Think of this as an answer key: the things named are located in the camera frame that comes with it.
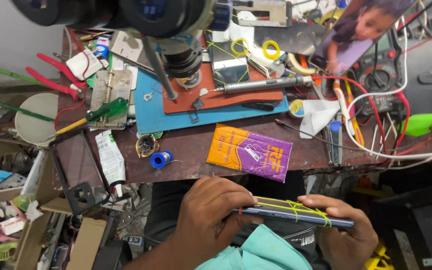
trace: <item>yellow rubber band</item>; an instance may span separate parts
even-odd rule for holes
[[[272,199],[272,198],[264,198],[264,197],[258,197],[258,196],[256,196],[256,198],[288,203],[289,207],[288,206],[280,206],[280,205],[274,205],[274,204],[268,204],[268,203],[258,202],[259,205],[267,205],[267,206],[273,206],[273,207],[282,208],[282,209],[293,210],[294,213],[296,214],[296,220],[295,220],[295,222],[298,222],[298,212],[313,213],[313,214],[318,214],[322,218],[324,218],[324,226],[332,227],[331,220],[327,217],[327,213],[323,213],[323,212],[321,212],[317,208],[311,209],[311,208],[308,208],[308,207],[304,206],[302,203],[293,202],[291,200],[283,201],[283,200]]]
[[[276,53],[270,55],[267,51],[267,48],[269,45],[273,45],[276,48]],[[281,50],[279,49],[278,44],[276,43],[276,41],[274,40],[266,40],[263,44],[262,44],[262,53],[264,54],[264,56],[267,59],[271,59],[271,60],[276,60],[279,58],[279,53],[281,53]]]
[[[237,52],[237,51],[234,49],[234,44],[241,45],[241,44],[237,43],[238,41],[246,42],[247,48],[246,48],[246,50],[245,50],[244,52]],[[245,55],[245,54],[249,51],[249,43],[248,43],[248,41],[246,41],[246,40],[243,39],[243,38],[240,38],[240,39],[234,40],[234,41],[231,43],[231,51],[233,51],[233,52],[236,53],[237,55]]]

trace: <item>hand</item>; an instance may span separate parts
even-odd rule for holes
[[[336,68],[338,67],[338,65],[339,65],[339,63],[336,61],[331,62],[331,63],[326,65],[326,68],[324,70],[326,70],[328,73],[333,74],[334,71],[336,70]]]
[[[182,260],[179,269],[194,269],[216,256],[243,225],[262,224],[262,218],[232,213],[255,204],[251,192],[228,179],[202,177],[196,181],[184,196],[176,230],[167,239]]]
[[[334,270],[366,269],[364,263],[378,245],[378,235],[366,214],[341,200],[323,195],[299,196],[297,200],[308,207],[326,209],[333,217],[352,219],[354,226],[348,230],[321,227],[318,242],[324,258]]]

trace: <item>green screwdriver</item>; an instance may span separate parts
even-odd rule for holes
[[[99,109],[95,110],[95,111],[90,111],[89,113],[86,114],[86,116],[75,122],[74,124],[71,124],[63,129],[58,130],[54,135],[51,135],[51,137],[49,137],[48,139],[51,139],[57,135],[63,134],[67,131],[70,131],[72,129],[74,129],[75,127],[81,126],[87,122],[95,122],[98,121],[99,118],[103,117],[103,116],[110,116],[112,114],[119,114],[121,113],[123,110],[125,110],[126,108],[128,108],[128,101],[125,100],[123,97],[118,97],[117,99],[103,104],[103,106],[101,106]]]

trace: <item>sim card tray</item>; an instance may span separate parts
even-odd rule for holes
[[[189,118],[191,119],[191,123],[194,124],[194,123],[196,123],[196,122],[199,121],[198,114],[196,113],[195,110],[191,110],[191,111],[189,111],[188,114],[189,114]]]

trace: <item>person's left hand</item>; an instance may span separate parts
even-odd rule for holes
[[[202,177],[183,198],[176,230],[168,237],[171,250],[194,269],[231,244],[243,225],[262,224],[260,217],[232,213],[233,209],[257,204],[243,186],[225,178]]]

